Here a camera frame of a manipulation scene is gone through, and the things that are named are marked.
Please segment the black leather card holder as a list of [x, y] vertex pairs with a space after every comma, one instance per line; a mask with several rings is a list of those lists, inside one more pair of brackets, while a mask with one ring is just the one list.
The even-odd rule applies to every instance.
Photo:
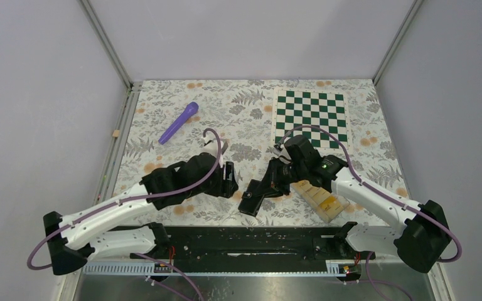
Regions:
[[241, 202], [239, 203], [238, 210], [242, 214], [256, 217], [263, 200], [264, 199], [250, 199], [249, 185], [248, 185], [247, 189], [242, 194], [242, 199], [241, 199]]

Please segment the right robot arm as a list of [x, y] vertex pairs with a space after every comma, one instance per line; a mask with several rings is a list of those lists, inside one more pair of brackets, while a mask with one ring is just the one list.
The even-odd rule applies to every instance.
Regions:
[[256, 216], [265, 198], [288, 195], [290, 185], [307, 181], [363, 206], [386, 226], [361, 226], [349, 222], [335, 241], [340, 257], [351, 258], [358, 251], [398, 256], [407, 266], [428, 273], [451, 242], [442, 206], [433, 200], [422, 204], [403, 200], [378, 184], [361, 180], [351, 164], [334, 156], [321, 156], [302, 135], [285, 143], [288, 156], [272, 158], [262, 180], [249, 182], [238, 210]]

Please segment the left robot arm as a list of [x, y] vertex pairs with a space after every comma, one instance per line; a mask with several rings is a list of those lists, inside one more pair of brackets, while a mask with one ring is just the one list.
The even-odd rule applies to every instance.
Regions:
[[237, 190], [234, 163], [217, 163], [215, 156], [203, 152], [155, 169], [123, 193], [89, 209], [68, 215], [52, 211], [43, 217], [52, 272], [66, 275], [89, 261], [133, 253], [161, 258], [170, 244], [161, 224], [125, 223], [199, 194], [231, 198]]

